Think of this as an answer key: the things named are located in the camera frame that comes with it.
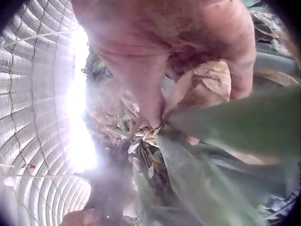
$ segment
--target sunlight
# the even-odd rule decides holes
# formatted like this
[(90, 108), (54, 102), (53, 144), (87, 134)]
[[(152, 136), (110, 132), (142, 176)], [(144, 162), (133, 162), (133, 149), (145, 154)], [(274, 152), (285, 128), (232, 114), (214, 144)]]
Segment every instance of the sunlight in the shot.
[(76, 172), (96, 166), (95, 150), (91, 136), (82, 120), (85, 110), (86, 76), (81, 71), (89, 54), (88, 37), (83, 28), (73, 36), (76, 44), (74, 82), (68, 94), (68, 111), (71, 116), (71, 162)]

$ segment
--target thin stick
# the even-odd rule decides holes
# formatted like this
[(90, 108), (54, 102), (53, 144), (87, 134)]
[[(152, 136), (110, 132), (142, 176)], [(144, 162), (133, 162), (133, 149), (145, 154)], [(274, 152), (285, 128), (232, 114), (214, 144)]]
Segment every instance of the thin stick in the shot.
[(0, 164), (0, 166), (5, 166), (5, 167), (15, 167), (14, 165), (5, 165), (5, 164)]
[(0, 177), (80, 177), (73, 174), (66, 174), (66, 175), (0, 175)]
[(4, 45), (4, 46), (2, 46), (2, 47), (5, 48), (5, 47), (7, 47), (7, 46), (10, 46), (10, 45), (13, 45), (13, 44), (22, 42), (22, 41), (26, 41), (26, 40), (29, 40), (29, 39), (34, 39), (34, 38), (43, 37), (43, 36), (47, 36), (47, 35), (53, 35), (53, 34), (71, 33), (71, 32), (74, 32), (74, 31), (78, 31), (78, 30), (72, 30), (72, 31), (57, 31), (57, 32), (52, 32), (52, 33), (45, 33), (45, 34), (34, 35), (34, 36), (30, 36), (30, 37), (27, 37), (27, 38), (24, 38), (24, 39), (17, 40), (17, 41), (15, 41), (15, 42), (8, 43), (8, 44), (6, 44), (6, 45)]

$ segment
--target wire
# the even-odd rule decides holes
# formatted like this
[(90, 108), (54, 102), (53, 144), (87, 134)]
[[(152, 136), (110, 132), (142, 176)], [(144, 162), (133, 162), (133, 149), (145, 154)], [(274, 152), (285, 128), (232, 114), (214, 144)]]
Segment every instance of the wire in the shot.
[(74, 31), (78, 31), (78, 30), (72, 30), (72, 31), (57, 31), (57, 32), (52, 32), (52, 33), (44, 33), (44, 34), (34, 35), (34, 36), (30, 36), (30, 37), (27, 37), (27, 38), (24, 38), (24, 39), (17, 40), (17, 41), (15, 41), (15, 42), (8, 43), (8, 44), (6, 44), (6, 45), (3, 45), (2, 47), (5, 48), (5, 47), (7, 47), (7, 46), (10, 46), (10, 45), (13, 45), (13, 44), (22, 42), (22, 41), (26, 41), (26, 40), (29, 40), (29, 39), (34, 39), (34, 38), (43, 37), (43, 36), (47, 36), (47, 35), (53, 35), (53, 34), (71, 33), (71, 32), (74, 32)]

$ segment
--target red spot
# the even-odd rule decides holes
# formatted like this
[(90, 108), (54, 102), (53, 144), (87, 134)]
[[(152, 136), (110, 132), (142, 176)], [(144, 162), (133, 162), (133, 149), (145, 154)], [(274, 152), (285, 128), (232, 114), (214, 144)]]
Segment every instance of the red spot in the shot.
[(29, 169), (35, 169), (35, 168), (36, 168), (36, 165), (29, 164)]

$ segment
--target metal ribbed surface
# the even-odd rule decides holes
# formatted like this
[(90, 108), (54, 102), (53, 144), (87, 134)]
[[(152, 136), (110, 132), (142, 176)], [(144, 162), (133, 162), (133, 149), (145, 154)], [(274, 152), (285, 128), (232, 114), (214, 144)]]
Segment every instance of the metal ribbed surface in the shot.
[[(5, 44), (29, 36), (77, 30), (67, 0), (31, 0), (3, 31)], [(0, 164), (5, 175), (63, 175), (71, 166), (67, 92), (74, 78), (72, 33), (0, 48)], [(36, 166), (30, 169), (29, 164)], [(15, 225), (59, 225), (83, 208), (90, 186), (76, 177), (13, 177), (5, 186)]]

